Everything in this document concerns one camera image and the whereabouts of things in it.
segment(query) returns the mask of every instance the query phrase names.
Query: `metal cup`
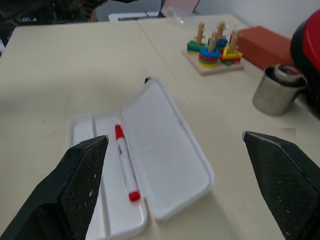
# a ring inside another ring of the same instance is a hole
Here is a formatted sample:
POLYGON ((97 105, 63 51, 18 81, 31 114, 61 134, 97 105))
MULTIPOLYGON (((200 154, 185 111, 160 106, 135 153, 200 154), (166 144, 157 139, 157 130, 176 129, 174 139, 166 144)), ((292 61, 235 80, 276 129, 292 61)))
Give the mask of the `metal cup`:
POLYGON ((265 114, 280 116, 286 113, 299 92, 306 86, 307 80, 303 77, 291 82, 291 84, 285 84, 283 79, 277 79, 274 67, 268 67, 255 91, 252 103, 265 114))

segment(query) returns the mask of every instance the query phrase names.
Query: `wooden peg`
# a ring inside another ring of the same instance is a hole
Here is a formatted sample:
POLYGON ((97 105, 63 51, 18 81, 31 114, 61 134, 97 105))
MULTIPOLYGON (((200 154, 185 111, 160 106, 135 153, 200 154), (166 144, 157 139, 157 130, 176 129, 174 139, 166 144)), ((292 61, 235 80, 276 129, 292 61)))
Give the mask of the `wooden peg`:
POLYGON ((212 53, 215 50, 217 40, 218 40, 218 32, 214 31, 211 34, 211 38, 210 38, 210 42, 209 42, 209 47, 208 47, 209 53, 212 53))
POLYGON ((222 39, 222 34, 224 34, 224 30, 226 30, 226 23, 224 21, 221 21, 220 24, 217 26, 218 28, 218 40, 222 39))
POLYGON ((229 44, 229 50, 227 52, 228 54, 233 54, 235 50, 238 49, 237 43, 239 38, 241 38, 241 34, 239 31, 232 32, 232 38, 229 44))
POLYGON ((204 36, 204 31, 205 31, 205 23, 204 22, 200 22, 199 26, 198 26, 198 33, 196 35, 195 44, 201 45, 202 38, 204 36))

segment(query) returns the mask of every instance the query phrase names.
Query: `wooden base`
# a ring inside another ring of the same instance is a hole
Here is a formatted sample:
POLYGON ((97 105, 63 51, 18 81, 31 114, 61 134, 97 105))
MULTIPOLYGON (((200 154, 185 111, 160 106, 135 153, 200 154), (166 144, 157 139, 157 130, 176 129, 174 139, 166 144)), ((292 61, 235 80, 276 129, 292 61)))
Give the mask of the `wooden base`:
POLYGON ((182 50, 182 54, 185 58, 191 63, 191 65, 195 68, 195 70, 201 75, 213 75, 213 74, 221 74, 235 70, 243 70, 244 66, 241 62, 234 63, 231 66, 226 66, 222 62, 218 61, 218 66, 214 68, 208 68, 201 66, 198 62, 198 54, 189 54, 187 50, 182 50))

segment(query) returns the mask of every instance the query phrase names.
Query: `table surface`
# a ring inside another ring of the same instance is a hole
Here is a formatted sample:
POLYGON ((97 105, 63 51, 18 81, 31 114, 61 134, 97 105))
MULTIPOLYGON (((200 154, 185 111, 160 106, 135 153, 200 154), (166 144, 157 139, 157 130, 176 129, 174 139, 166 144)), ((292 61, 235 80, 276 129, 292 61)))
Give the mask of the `table surface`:
MULTIPOLYGON (((204 19, 236 21, 231 15, 204 19)), ((212 193, 134 239, 283 240, 253 172, 243 131, 297 144, 320 166, 320 122, 295 101, 280 117, 252 105, 263 71, 202 77, 181 54, 196 30, 172 19, 16 28, 0 58, 0 233, 64 153, 77 114, 118 111, 164 81, 215 173, 212 193)))

